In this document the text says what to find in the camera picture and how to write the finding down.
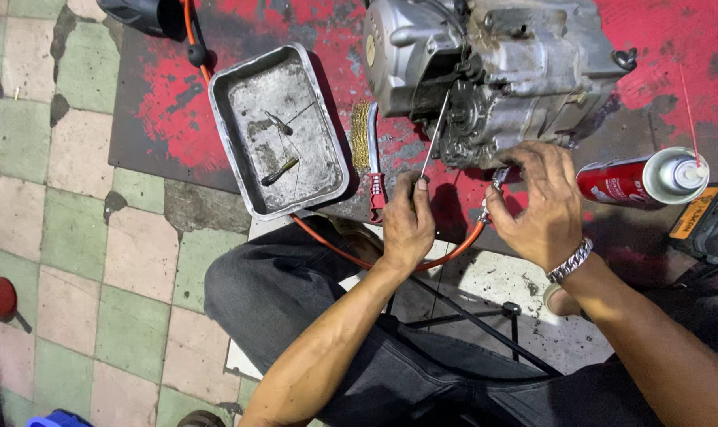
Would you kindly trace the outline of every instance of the silver engine cover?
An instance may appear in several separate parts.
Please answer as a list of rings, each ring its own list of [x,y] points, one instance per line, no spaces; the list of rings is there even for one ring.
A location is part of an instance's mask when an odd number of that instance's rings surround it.
[[[592,0],[373,0],[365,70],[385,117],[432,132],[451,89],[434,157],[458,169],[502,166],[520,141],[567,143],[635,69],[615,51]]]

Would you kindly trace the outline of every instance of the tiled floor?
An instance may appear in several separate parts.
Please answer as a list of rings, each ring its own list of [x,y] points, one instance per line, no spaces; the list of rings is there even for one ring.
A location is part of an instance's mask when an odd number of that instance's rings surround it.
[[[55,30],[62,13],[77,15],[70,32]],[[94,0],[0,0],[0,276],[16,286],[20,313],[0,324],[7,422],[63,407],[98,427],[174,427],[206,409],[231,426],[216,405],[246,406],[261,374],[204,315],[203,276],[289,219],[253,221],[248,236],[239,225],[175,227],[164,185],[176,183],[107,165],[119,54],[104,18]],[[65,113],[51,112],[54,97]],[[110,192],[128,206],[107,211]],[[449,249],[437,242],[430,257]],[[473,310],[521,304],[523,343],[564,372],[611,353],[592,325],[542,308],[547,283],[524,261],[470,252],[428,275]],[[392,312],[449,314],[410,283]],[[506,353],[466,323],[434,330]]]

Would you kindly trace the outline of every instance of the white floor patch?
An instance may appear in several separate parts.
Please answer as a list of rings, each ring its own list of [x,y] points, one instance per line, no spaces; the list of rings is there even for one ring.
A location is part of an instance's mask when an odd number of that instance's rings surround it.
[[[253,220],[249,240],[291,223],[288,217],[269,222]],[[367,226],[383,237],[383,229]],[[436,240],[426,259],[446,254],[454,246]],[[522,307],[517,322],[520,345],[564,374],[583,366],[605,361],[614,352],[599,329],[581,317],[557,317],[543,307],[543,291],[548,286],[543,270],[520,258],[486,251],[468,250],[446,265],[418,274],[433,288],[452,298],[471,312],[498,308],[505,302]],[[341,282],[346,290],[355,286],[364,272]],[[396,292],[392,314],[402,322],[419,321],[455,314],[454,310],[419,286],[407,281]],[[511,337],[511,323],[501,316],[485,317],[487,324]],[[468,321],[438,325],[430,331],[457,337],[511,357],[511,351],[495,338]],[[260,378],[250,360],[231,342],[227,367],[237,368],[253,378]]]

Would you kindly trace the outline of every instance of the forearm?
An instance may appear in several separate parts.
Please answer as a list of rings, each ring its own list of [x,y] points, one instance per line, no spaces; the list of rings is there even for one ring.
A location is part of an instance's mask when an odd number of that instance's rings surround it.
[[[269,368],[241,427],[306,425],[335,393],[369,329],[410,272],[381,258]]]
[[[666,425],[718,425],[718,355],[616,277],[598,255],[563,287],[607,337]]]

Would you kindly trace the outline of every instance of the silver bracelet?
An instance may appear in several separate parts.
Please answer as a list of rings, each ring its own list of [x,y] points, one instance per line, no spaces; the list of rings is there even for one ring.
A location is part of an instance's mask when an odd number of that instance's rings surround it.
[[[577,270],[577,268],[580,267],[580,265],[586,259],[588,259],[588,256],[591,255],[592,249],[593,249],[593,242],[591,241],[590,238],[584,237],[582,239],[582,243],[580,244],[580,247],[575,251],[574,254],[572,254],[570,259],[566,260],[559,267],[554,268],[554,270],[551,273],[546,274],[546,277],[548,277],[548,279],[551,280],[552,283],[562,284],[564,277],[569,276],[570,273]]]

